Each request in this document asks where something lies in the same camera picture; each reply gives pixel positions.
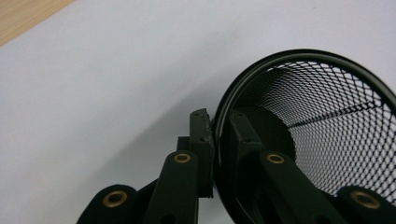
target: black plastic bracket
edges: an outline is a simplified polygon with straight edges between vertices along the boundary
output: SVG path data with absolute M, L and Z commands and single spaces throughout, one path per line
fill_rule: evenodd
M 169 154 L 145 214 L 144 224 L 186 223 L 198 218 L 198 157 L 190 151 Z
M 260 164 L 263 188 L 284 223 L 347 223 L 288 156 L 265 151 Z
M 178 142 L 182 144 L 183 139 L 179 138 Z M 206 109 L 199 109 L 190 114 L 190 151 L 199 158 L 199 197 L 213 198 L 215 146 Z
M 248 118 L 239 111 L 230 114 L 231 132 L 229 133 L 229 153 L 232 166 L 229 170 L 233 186 L 233 196 L 246 199 L 252 196 L 255 187 L 256 168 L 260 153 L 263 151 L 262 141 L 250 125 Z

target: screw hole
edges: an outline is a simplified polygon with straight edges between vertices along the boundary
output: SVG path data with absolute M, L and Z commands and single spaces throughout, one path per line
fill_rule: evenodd
M 178 163 L 186 163 L 189 162 L 190 160 L 191 160 L 191 156 L 186 153 L 180 153 L 174 157 L 174 161 Z
M 281 157 L 277 154 L 269 154 L 267 156 L 267 160 L 272 163 L 277 163 L 277 164 L 283 163 L 285 161 L 285 159 L 283 159 L 283 157 Z
M 378 209 L 381 206 L 381 203 L 375 197 L 360 190 L 352 191 L 350 196 L 355 203 L 366 208 Z
M 164 215 L 161 217 L 161 224 L 174 224 L 176 223 L 176 217 L 172 214 Z
M 106 207 L 117 207 L 125 203 L 128 195 L 123 190 L 116 190 L 108 193 L 102 203 Z

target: wooden surface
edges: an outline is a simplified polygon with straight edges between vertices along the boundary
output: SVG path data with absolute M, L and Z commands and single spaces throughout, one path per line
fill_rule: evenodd
M 0 0 L 0 46 L 73 0 Z

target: brass insert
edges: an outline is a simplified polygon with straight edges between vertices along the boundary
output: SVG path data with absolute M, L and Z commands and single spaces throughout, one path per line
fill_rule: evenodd
M 378 209 L 381 206 L 381 203 L 375 197 L 360 190 L 353 190 L 350 193 L 350 197 L 355 203 L 366 208 Z
M 118 196 L 117 200 L 112 200 L 112 196 Z M 127 194 L 123 190 L 115 190 L 113 192 L 110 192 L 106 195 L 106 197 L 103 199 L 103 204 L 106 207 L 117 207 L 120 206 L 121 204 L 125 203 L 126 199 L 128 198 Z
M 283 157 L 277 155 L 277 154 L 269 154 L 267 156 L 267 160 L 272 162 L 272 163 L 276 163 L 276 164 L 280 164 L 283 163 L 285 161 L 285 159 L 283 159 Z
M 175 160 L 175 162 L 178 162 L 178 163 L 186 163 L 191 160 L 191 156 L 186 153 L 180 153 L 174 157 L 174 160 Z

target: metal mesh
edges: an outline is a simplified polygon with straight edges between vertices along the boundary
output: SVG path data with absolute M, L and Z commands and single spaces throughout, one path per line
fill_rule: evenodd
M 396 205 L 396 118 L 369 85 L 316 62 L 283 63 L 250 83 L 237 104 L 283 120 L 296 163 L 317 188 L 335 195 L 361 186 Z

